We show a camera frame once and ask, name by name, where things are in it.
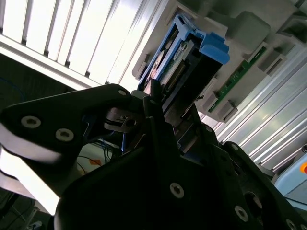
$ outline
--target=metal screw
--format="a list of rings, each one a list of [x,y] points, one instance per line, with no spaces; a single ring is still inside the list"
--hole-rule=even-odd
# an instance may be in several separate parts
[[[212,132],[212,129],[211,129],[209,126],[206,126],[206,130],[207,130],[208,132]]]
[[[232,147],[234,150],[236,150],[236,151],[239,150],[238,146],[235,145],[235,144],[232,144],[231,147]]]
[[[291,230],[296,230],[296,226],[295,226],[295,224],[291,220],[286,219],[286,222],[287,222],[287,225],[289,226],[289,228]]]
[[[42,122],[35,116],[25,116],[21,119],[21,124],[27,128],[37,128]]]
[[[178,199],[181,199],[184,197],[184,190],[181,187],[181,185],[177,184],[177,183],[171,183],[171,185],[169,186],[172,194],[177,197]]]
[[[56,131],[56,138],[59,141],[68,142],[73,139],[73,132],[66,128],[60,128]]]
[[[235,211],[237,216],[243,220],[244,222],[248,222],[248,214],[246,213],[246,211],[239,205],[237,205],[235,207]]]
[[[119,92],[119,94],[121,94],[121,95],[123,95],[123,96],[126,96],[126,95],[127,95],[126,92],[123,91],[123,90],[119,90],[118,92]]]

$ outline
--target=blue cable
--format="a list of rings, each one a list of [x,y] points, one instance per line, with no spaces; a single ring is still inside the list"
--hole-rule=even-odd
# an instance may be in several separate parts
[[[9,80],[6,80],[6,79],[4,79],[4,78],[2,78],[2,77],[0,77],[0,80],[3,81],[3,82],[5,82],[5,83],[7,83],[7,84],[10,85],[10,86],[12,86],[15,90],[17,90],[18,93],[19,93],[20,96],[21,96],[22,102],[25,101],[24,93],[23,93],[15,84],[11,83]]]

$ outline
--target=black mount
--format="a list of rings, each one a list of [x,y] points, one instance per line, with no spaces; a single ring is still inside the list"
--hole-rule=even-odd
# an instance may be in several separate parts
[[[195,105],[179,116],[179,125],[167,123],[159,90],[157,85],[152,97],[134,96],[110,84],[3,111],[3,147],[41,169],[49,166],[49,176],[72,167],[84,144],[110,130],[127,135],[123,156],[76,180],[61,195],[55,229],[307,226],[237,144],[217,141]],[[25,116],[41,124],[28,128],[21,122]],[[59,140],[56,133],[63,128],[73,133],[72,140]],[[187,151],[199,160],[182,156]]]

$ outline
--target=white metal panel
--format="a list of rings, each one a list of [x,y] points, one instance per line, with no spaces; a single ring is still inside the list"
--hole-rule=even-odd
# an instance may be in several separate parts
[[[54,61],[58,59],[60,46],[64,38],[65,26],[68,23],[73,2],[72,0],[61,0],[59,2],[48,46],[48,58]]]
[[[84,0],[73,1],[73,5],[71,6],[71,12],[69,15],[68,22],[66,24],[66,30],[64,32],[63,41],[60,46],[59,56],[58,56],[58,63],[64,65],[70,48],[71,43],[73,41],[75,31],[79,22],[79,18],[83,9]]]
[[[89,67],[90,79],[100,84],[106,82],[106,78],[114,67],[123,43],[127,39],[127,34],[138,14],[141,3],[142,0],[119,1],[101,34],[93,61]],[[118,80],[117,76],[109,78],[110,83],[118,83]]]
[[[219,141],[233,141],[262,166],[273,169],[307,142],[307,49],[296,46],[274,76],[267,76],[228,123],[203,122]]]
[[[33,0],[26,45],[43,54],[45,51],[55,0]]]
[[[24,47],[9,40],[1,43],[4,53],[22,60],[36,70],[76,89],[104,84],[106,80],[124,84],[128,90],[137,88],[132,76],[136,53],[144,44],[169,2],[175,0],[6,0],[0,8],[0,26],[3,35],[26,44],[38,52],[26,51],[16,57]],[[50,60],[65,65],[69,79],[63,74],[56,77]],[[83,83],[79,76],[84,76]]]
[[[124,72],[124,74],[121,78],[121,81],[120,81],[120,85],[122,85],[123,87],[125,87],[129,91],[133,91],[133,90],[137,89],[139,81],[136,80],[134,78],[134,76],[132,75],[132,70],[133,70],[136,62],[138,61],[144,47],[146,46],[146,43],[148,42],[148,39],[149,39],[150,35],[152,34],[155,26],[157,25],[158,20],[160,19],[161,15],[162,15],[162,12],[164,11],[166,5],[171,1],[174,2],[173,0],[160,0],[158,2],[157,7],[154,11],[154,14],[153,14],[152,18],[149,20],[149,25],[148,25],[147,29],[145,29],[144,35],[142,36],[141,41],[139,42],[138,46],[136,47],[135,53],[131,56],[131,60],[128,64],[128,66],[127,66],[126,71]]]
[[[84,75],[104,29],[113,0],[86,1],[75,42],[69,57],[70,69]]]
[[[3,34],[16,42],[21,42],[27,0],[7,0],[5,2]]]

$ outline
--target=cable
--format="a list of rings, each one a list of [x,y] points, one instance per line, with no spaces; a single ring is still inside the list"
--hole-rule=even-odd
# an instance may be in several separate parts
[[[4,230],[8,230],[9,228],[10,228],[10,226],[20,217],[20,216],[22,216],[24,213],[26,213],[29,209],[30,209],[30,207],[32,206],[32,200],[30,200],[30,205],[29,205],[29,207],[25,210],[25,211],[23,211],[20,215],[18,215],[6,228],[4,228]]]
[[[13,84],[12,82],[10,82],[9,80],[6,80],[2,77],[0,77],[0,81],[3,81],[5,83],[7,83],[8,85],[12,86],[15,90],[18,91],[18,93],[20,94],[21,96],[21,101],[24,102],[25,101],[25,96],[24,96],[24,93],[15,85]]]
[[[77,164],[79,165],[79,167],[83,170],[84,174],[86,174],[85,169],[77,162]]]
[[[15,215],[19,215],[19,217],[21,217],[23,221],[25,221],[24,216],[14,206],[12,206],[12,208],[15,210],[15,212],[17,212],[17,214],[15,213]]]
[[[85,157],[85,156],[78,156],[78,157],[83,157],[83,158],[89,159],[90,161],[93,161],[93,162],[95,162],[96,164],[98,164],[98,165],[100,165],[100,166],[101,166],[101,164],[100,164],[100,163],[98,163],[98,162],[96,162],[96,161],[92,160],[91,158],[88,158],[88,157]]]

